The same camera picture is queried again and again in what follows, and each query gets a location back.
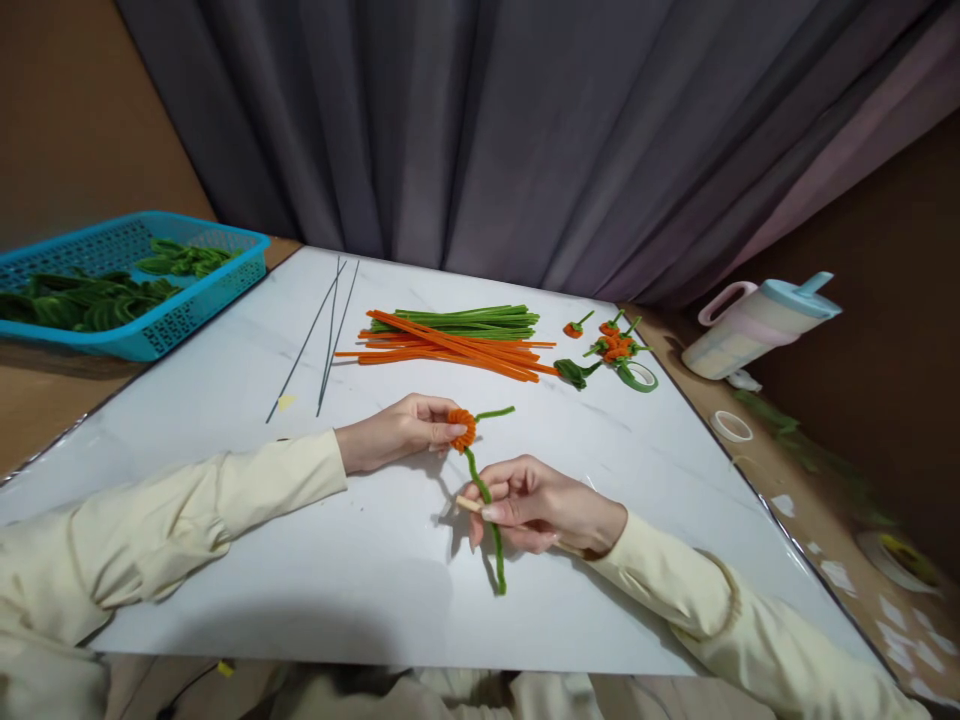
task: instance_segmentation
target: bottle handle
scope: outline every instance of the bottle handle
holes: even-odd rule
[[[700,321],[701,325],[706,325],[707,327],[710,327],[711,325],[715,325],[717,321],[720,320],[720,318],[722,318],[724,315],[727,314],[727,312],[729,312],[730,308],[732,308],[733,305],[736,305],[738,302],[743,300],[744,297],[754,292],[756,289],[757,289],[756,285],[754,285],[752,282],[747,282],[746,280],[743,280],[738,283],[733,283],[731,285],[727,285],[727,287],[725,287],[720,292],[719,295],[717,295],[713,300],[707,303],[707,306],[700,311],[700,314],[697,315],[697,320]],[[743,297],[740,298],[740,300],[737,300],[736,303],[728,307],[726,310],[724,310],[722,313],[720,313],[716,317],[711,317],[711,315],[714,313],[714,311],[716,311],[718,307],[723,305],[723,303],[725,303],[727,300],[733,297],[735,293],[741,290],[743,290]]]

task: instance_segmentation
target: cream long-sleeve shirt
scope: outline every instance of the cream long-sleeve shirt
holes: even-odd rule
[[[0,528],[0,717],[101,718],[108,674],[79,646],[116,608],[168,596],[242,533],[346,487],[329,431],[219,455]],[[591,564],[663,617],[707,668],[781,717],[929,717],[789,607],[633,514],[612,552]],[[281,696],[275,717],[319,717],[324,703],[346,718],[616,715],[606,707],[616,691],[605,699],[603,681],[585,676],[524,673],[510,686],[512,710],[448,709],[436,677],[420,679],[404,678],[384,698],[336,698],[323,679],[304,681]]]

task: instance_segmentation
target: white table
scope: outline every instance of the white table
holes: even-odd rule
[[[788,601],[853,655],[876,662],[820,582],[649,355],[649,394],[602,368],[578,393],[557,378],[520,383],[426,360],[337,361],[316,417],[331,337],[355,347],[367,310],[448,312],[527,304],[547,364],[580,356],[607,303],[392,263],[303,249],[172,356],[134,382],[0,490],[0,524],[225,449],[319,432],[364,418],[408,392],[454,398],[481,425],[481,467],[530,453],[592,483],[663,530],[738,568]],[[356,287],[347,296],[359,262]],[[583,338],[561,328],[596,310]],[[293,403],[265,420],[285,391]],[[560,554],[508,559],[494,597],[489,564],[471,555],[466,518],[447,517],[466,459],[420,456],[350,480],[348,492],[274,520],[158,605],[121,610],[91,647],[103,651],[422,666],[686,675],[695,661],[664,624],[582,563]]]

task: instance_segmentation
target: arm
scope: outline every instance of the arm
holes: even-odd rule
[[[480,475],[500,500],[484,518],[501,524],[508,540],[531,552],[560,538],[587,550],[597,572],[666,619],[707,668],[778,716],[929,717],[885,673],[849,657],[792,609],[586,485],[529,457]],[[482,536],[474,518],[471,544]],[[519,524],[539,524],[540,532],[508,529]]]
[[[456,437],[464,429],[434,417],[450,407],[409,396],[356,425],[218,455],[0,529],[0,717],[102,717],[106,671],[76,646],[116,608],[170,595],[247,530],[345,490],[348,473]]]

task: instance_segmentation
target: plastic basket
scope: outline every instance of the plastic basket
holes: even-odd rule
[[[184,290],[122,327],[83,333],[0,320],[0,337],[55,343],[92,355],[149,362],[170,352],[267,272],[263,253],[270,239],[266,235],[183,215],[148,211],[0,256],[0,292],[21,292],[33,273],[71,275],[75,267],[90,275],[124,270],[137,282],[156,280],[157,276],[134,266],[138,260],[154,254],[150,249],[154,237],[170,238],[186,246],[244,252],[202,279],[166,275]]]

